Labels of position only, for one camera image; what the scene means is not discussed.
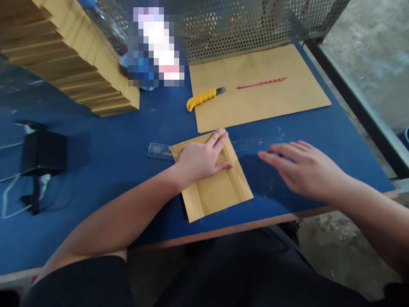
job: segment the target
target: orange pencil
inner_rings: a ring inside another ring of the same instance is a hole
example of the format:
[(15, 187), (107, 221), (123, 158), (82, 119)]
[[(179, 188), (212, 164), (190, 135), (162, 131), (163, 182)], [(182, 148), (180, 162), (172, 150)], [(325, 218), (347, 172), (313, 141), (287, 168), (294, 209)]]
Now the orange pencil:
[(241, 89), (241, 88), (255, 86), (255, 85), (261, 85), (261, 84), (266, 84), (266, 83), (273, 83), (273, 82), (283, 81), (285, 79), (287, 79), (287, 78), (278, 78), (278, 79), (267, 80), (267, 81), (256, 82), (256, 83), (248, 83), (248, 84), (244, 84), (244, 85), (239, 85), (237, 88)]

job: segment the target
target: black power adapter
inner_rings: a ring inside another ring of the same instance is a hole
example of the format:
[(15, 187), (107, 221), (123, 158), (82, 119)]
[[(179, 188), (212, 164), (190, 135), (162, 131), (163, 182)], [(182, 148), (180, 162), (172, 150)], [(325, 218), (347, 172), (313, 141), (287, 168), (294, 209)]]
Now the black power adapter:
[(20, 200), (30, 206), (33, 215), (40, 213), (40, 183), (43, 175), (55, 176), (65, 170), (67, 138), (45, 129), (35, 130), (24, 137), (20, 175), (33, 177), (34, 191)]

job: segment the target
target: cardboard sheet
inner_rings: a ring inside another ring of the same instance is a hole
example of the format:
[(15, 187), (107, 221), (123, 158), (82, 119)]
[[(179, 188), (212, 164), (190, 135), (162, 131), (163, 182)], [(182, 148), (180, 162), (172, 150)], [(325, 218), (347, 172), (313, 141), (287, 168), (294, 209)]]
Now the cardboard sheet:
[[(225, 93), (195, 107), (199, 133), (331, 105), (294, 45), (189, 69), (193, 95), (226, 88)], [(242, 84), (283, 77), (287, 79), (237, 89)]]
[[(206, 143), (212, 133), (199, 136), (194, 139), (171, 146), (170, 151), (179, 160), (178, 154), (186, 144), (190, 142)], [(225, 162), (234, 165), (233, 168), (224, 170), (211, 178), (201, 180), (182, 191), (184, 205), (186, 207), (189, 222), (194, 222), (206, 215), (226, 209), (238, 203), (253, 198), (253, 193), (248, 186), (242, 167), (230, 142), (226, 139), (225, 146), (220, 153)]]

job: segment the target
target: blue tabletop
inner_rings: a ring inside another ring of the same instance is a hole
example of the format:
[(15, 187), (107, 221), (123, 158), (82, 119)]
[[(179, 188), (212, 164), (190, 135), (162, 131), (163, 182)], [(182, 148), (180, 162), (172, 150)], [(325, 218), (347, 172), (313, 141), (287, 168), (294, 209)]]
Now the blue tabletop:
[[(353, 177), (381, 192), (393, 190), (323, 78), (297, 48), (332, 105), (227, 128), (254, 199), (189, 223), (179, 195), (164, 206), (134, 246), (322, 206), (291, 193), (278, 173), (257, 158), (257, 151), (275, 142), (302, 139)], [(105, 119), (52, 87), (2, 97), (0, 146), (22, 141), (24, 131), (13, 124), (15, 119), (42, 122), (68, 137), (68, 164), (50, 181), (39, 215), (24, 212), (0, 221), (0, 274), (44, 265), (84, 218), (171, 166), (171, 161), (148, 158), (147, 150), (151, 142), (173, 145), (198, 136), (195, 114), (185, 107), (191, 96), (186, 71), (185, 87), (143, 92), (140, 111)], [(19, 147), (0, 151), (0, 179), (18, 172), (20, 156)], [(0, 183), (1, 193), (8, 184)], [(20, 178), (9, 193), (8, 214), (21, 209), (19, 197), (31, 191), (31, 180)]]

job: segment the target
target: yellow utility knife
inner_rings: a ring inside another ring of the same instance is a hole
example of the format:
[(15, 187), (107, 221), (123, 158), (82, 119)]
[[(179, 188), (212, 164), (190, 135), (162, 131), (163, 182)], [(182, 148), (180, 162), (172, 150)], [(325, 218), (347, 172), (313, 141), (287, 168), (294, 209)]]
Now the yellow utility knife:
[(189, 110), (189, 112), (192, 112), (193, 108), (198, 104), (201, 104), (202, 102), (205, 102), (206, 100), (209, 100), (210, 98), (213, 98), (214, 96), (225, 91), (226, 89), (224, 87), (219, 87), (218, 89), (213, 89), (200, 95), (193, 96), (187, 101), (186, 108)]

